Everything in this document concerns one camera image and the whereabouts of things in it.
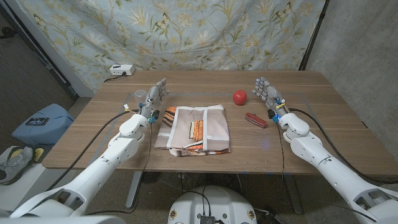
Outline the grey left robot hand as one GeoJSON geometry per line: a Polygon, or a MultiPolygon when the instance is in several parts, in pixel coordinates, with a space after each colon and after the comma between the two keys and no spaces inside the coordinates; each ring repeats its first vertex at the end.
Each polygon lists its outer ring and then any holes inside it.
{"type": "Polygon", "coordinates": [[[169,94],[168,89],[166,89],[166,84],[167,79],[163,78],[150,88],[142,107],[140,108],[140,115],[150,118],[151,114],[159,108],[161,102],[169,94]]]}

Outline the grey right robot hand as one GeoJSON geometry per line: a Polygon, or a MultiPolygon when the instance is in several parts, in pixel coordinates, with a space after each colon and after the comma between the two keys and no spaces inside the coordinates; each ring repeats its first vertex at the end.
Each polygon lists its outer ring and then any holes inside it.
{"type": "Polygon", "coordinates": [[[269,110],[278,117],[289,113],[284,98],[268,80],[264,77],[257,78],[255,84],[252,92],[266,104],[269,110]]]}

